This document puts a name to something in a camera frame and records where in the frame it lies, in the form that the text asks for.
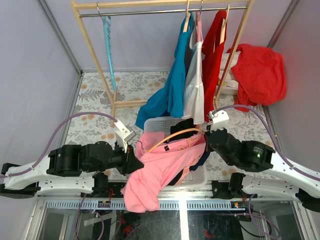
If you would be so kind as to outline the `pink t shirt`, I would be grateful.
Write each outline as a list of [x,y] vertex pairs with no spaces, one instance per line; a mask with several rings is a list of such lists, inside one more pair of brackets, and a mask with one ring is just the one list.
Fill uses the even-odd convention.
[[144,213],[159,209],[158,194],[180,172],[184,177],[189,167],[195,165],[205,151],[206,142],[198,133],[189,138],[162,143],[165,133],[145,132],[136,144],[135,156],[144,167],[131,173],[121,190],[126,209],[133,213]]

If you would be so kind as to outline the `orange hanger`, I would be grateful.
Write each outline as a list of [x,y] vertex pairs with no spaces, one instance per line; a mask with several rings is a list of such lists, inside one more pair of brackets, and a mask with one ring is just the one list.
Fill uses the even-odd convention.
[[154,146],[152,146],[151,148],[145,150],[145,148],[143,147],[143,142],[142,141],[138,141],[138,143],[141,144],[141,148],[145,151],[145,152],[148,152],[148,153],[151,153],[155,148],[157,148],[158,146],[160,146],[161,144],[163,144],[164,142],[166,142],[167,140],[170,140],[171,138],[173,137],[176,137],[178,135],[182,135],[182,134],[185,134],[185,133],[189,133],[189,132],[197,132],[197,133],[200,133],[201,135],[204,135],[205,134],[205,131],[203,129],[200,129],[200,128],[188,128],[188,129],[184,129],[184,130],[180,130],[178,132],[175,132],[167,137],[165,137],[164,139],[162,139],[161,141],[159,141],[158,143],[156,143]]

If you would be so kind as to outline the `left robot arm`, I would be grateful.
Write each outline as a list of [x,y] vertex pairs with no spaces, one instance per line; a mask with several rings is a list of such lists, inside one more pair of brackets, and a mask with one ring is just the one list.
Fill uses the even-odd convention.
[[111,189],[106,170],[117,169],[126,176],[143,167],[131,145],[123,149],[105,141],[67,144],[52,150],[39,164],[3,164],[0,194],[11,199],[29,199],[35,195],[107,198]]

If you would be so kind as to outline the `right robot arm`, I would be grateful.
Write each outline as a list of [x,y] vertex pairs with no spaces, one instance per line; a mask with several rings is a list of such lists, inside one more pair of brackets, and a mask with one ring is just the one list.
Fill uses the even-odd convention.
[[204,135],[206,151],[217,153],[229,166],[244,173],[232,173],[229,182],[213,181],[213,197],[230,200],[250,196],[288,198],[310,211],[320,211],[320,174],[258,141],[239,141],[222,130]]

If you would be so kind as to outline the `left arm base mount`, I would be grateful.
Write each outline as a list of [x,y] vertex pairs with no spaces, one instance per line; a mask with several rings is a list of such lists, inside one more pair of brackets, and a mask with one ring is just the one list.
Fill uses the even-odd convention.
[[124,182],[109,182],[108,183],[108,192],[110,199],[122,199],[123,194],[121,190],[125,187]]

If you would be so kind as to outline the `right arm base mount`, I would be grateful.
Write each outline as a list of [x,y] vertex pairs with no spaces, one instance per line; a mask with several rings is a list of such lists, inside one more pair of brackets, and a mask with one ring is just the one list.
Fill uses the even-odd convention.
[[212,187],[212,198],[213,199],[222,199],[222,200],[230,200],[233,199],[235,196],[229,190],[229,181],[218,181],[213,180],[211,182]]

